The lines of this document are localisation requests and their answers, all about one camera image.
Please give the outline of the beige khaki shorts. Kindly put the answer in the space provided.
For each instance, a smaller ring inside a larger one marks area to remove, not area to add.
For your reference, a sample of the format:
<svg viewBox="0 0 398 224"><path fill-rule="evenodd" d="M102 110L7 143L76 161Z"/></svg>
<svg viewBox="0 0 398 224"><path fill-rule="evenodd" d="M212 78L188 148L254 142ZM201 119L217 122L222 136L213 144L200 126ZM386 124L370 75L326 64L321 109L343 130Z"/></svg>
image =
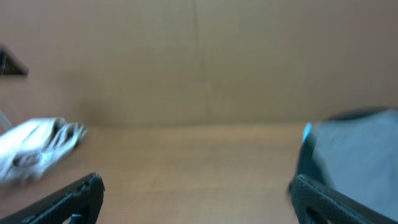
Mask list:
<svg viewBox="0 0 398 224"><path fill-rule="evenodd" d="M1 185L41 179L84 140L87 127L34 118L1 135Z"/></svg>

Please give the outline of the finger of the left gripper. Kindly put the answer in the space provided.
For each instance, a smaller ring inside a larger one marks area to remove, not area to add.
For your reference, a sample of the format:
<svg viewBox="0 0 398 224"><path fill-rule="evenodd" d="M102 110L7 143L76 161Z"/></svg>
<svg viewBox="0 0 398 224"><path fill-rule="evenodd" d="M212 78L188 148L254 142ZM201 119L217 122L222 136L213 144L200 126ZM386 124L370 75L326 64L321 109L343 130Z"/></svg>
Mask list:
<svg viewBox="0 0 398 224"><path fill-rule="evenodd" d="M9 49L1 45L1 76L28 76L29 70Z"/></svg>

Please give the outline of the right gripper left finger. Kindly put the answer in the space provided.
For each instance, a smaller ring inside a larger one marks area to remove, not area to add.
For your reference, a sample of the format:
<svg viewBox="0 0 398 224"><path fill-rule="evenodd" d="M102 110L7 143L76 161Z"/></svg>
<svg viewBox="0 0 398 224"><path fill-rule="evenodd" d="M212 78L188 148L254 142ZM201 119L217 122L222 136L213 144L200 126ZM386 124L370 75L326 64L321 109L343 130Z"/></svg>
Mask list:
<svg viewBox="0 0 398 224"><path fill-rule="evenodd" d="M103 204L104 183L92 173L1 219L1 224L95 224Z"/></svg>

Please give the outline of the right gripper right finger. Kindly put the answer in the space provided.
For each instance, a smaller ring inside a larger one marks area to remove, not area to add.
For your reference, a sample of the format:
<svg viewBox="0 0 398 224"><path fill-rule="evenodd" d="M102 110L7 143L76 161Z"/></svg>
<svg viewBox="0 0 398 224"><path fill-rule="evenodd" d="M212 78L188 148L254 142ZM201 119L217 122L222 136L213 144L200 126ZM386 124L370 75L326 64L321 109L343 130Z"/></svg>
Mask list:
<svg viewBox="0 0 398 224"><path fill-rule="evenodd" d="M300 224L397 224L303 174L293 179L290 195Z"/></svg>

